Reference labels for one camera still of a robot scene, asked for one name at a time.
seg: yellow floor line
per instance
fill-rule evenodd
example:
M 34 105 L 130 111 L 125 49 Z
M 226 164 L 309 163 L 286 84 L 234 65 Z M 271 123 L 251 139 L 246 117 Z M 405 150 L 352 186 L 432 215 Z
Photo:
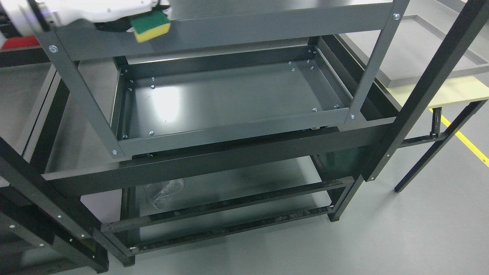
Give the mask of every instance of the yellow floor line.
M 451 122 L 442 115 L 442 123 L 448 127 L 450 126 Z M 465 146 L 467 146 L 467 148 L 472 151 L 474 153 L 474 155 L 476 155 L 476 157 L 478 157 L 487 167 L 489 167 L 489 158 L 486 157 L 486 155 L 484 155 L 484 153 L 481 152 L 481 150 L 479 150 L 479 148 L 477 148 L 474 143 L 472 143 L 470 140 L 468 140 L 468 138 L 462 134 L 462 132 L 460 131 L 457 131 L 455 133 L 455 136 L 458 137 L 460 139 L 460 141 L 465 144 Z

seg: screw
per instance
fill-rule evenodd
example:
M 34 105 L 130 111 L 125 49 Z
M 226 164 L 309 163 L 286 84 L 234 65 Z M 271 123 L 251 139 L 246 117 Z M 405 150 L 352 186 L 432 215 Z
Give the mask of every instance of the screw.
M 49 46 L 49 51 L 52 53 L 57 53 L 60 50 L 55 45 L 51 45 L 51 46 Z

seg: metal tray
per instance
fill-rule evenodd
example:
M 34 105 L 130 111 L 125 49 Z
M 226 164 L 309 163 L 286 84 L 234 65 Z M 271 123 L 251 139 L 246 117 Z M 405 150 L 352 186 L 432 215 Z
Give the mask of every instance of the metal tray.
M 416 84 L 445 35 L 418 15 L 404 16 L 377 78 L 387 87 Z M 367 62 L 377 36 L 378 31 L 366 31 L 342 34 L 341 38 L 363 62 Z M 489 63 L 469 49 L 449 78 L 488 71 Z
M 170 150 L 335 126 L 351 102 L 314 46 L 127 65 L 120 74 L 112 127 L 129 155 L 141 149 L 134 141 L 155 137 Z

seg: steel shelving unit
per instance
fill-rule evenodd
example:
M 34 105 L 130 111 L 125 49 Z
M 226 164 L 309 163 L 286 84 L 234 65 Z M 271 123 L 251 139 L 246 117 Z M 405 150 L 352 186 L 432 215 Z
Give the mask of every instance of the steel shelving unit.
M 196 9 L 194 1 L 185 3 L 174 6 L 178 12 L 172 31 L 145 44 L 135 43 L 131 34 L 99 32 L 84 22 L 38 36 L 115 162 L 46 173 L 45 166 L 36 163 L 48 160 L 50 150 L 28 163 L 0 140 L 0 175 L 64 232 L 99 245 L 102 256 L 95 255 L 94 262 L 109 252 L 129 266 L 137 254 L 175 245 L 321 214 L 339 220 L 364 180 L 374 180 L 396 149 L 407 146 L 403 144 L 406 134 L 487 21 L 489 10 L 487 0 L 467 3 L 399 110 L 375 74 L 408 1 L 301 1 L 295 5 L 292 1 L 255 1 L 251 6 L 229 2 L 208 11 Z M 368 64 L 334 35 L 372 29 L 382 31 Z M 159 61 L 131 63 L 142 59 L 132 55 L 156 53 L 163 54 Z M 77 68 L 78 61 L 107 57 L 114 58 L 119 76 L 108 119 Z M 265 88 L 250 91 L 248 96 L 253 98 L 247 102 L 236 100 L 246 98 L 239 97 L 246 92 L 242 87 L 252 90 L 255 84 Z M 182 113 L 187 119 L 173 128 L 157 117 L 168 118 L 168 114 L 158 114 L 156 107 L 152 110 L 156 113 L 145 114 L 150 107 L 141 103 L 145 96 L 171 94 L 170 87 L 186 103 L 193 96 L 199 99 L 184 105 L 191 111 Z M 195 87 L 201 87 L 204 95 L 219 96 L 216 102 L 221 100 L 221 104 L 212 105 L 210 98 L 199 97 Z M 261 104 L 266 102 L 265 91 L 274 98 L 280 92 L 294 97 L 296 92 L 303 100 L 281 110 Z M 231 108 L 223 99 L 226 92 L 236 96 L 237 104 Z M 471 103 L 449 132 L 426 141 L 435 142 L 431 156 L 483 103 Z M 253 110 L 256 116 L 237 110 L 240 107 Z M 195 116 L 198 108 L 211 115 Z M 229 117 L 219 120 L 217 114 Z M 137 186 L 304 156 L 310 156 L 320 182 L 163 213 L 137 212 Z M 102 224 L 80 202 L 80 196 L 118 189 L 122 189 L 120 221 Z M 330 204 L 169 238 L 140 242 L 130 238 L 135 230 L 149 226 L 320 191 L 327 191 Z

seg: yellow sponge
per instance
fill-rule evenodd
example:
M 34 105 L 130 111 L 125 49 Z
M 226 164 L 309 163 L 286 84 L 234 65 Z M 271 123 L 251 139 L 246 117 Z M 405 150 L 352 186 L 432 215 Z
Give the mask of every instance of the yellow sponge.
M 139 43 L 163 35 L 170 30 L 170 20 L 159 10 L 132 16 L 129 21 Z

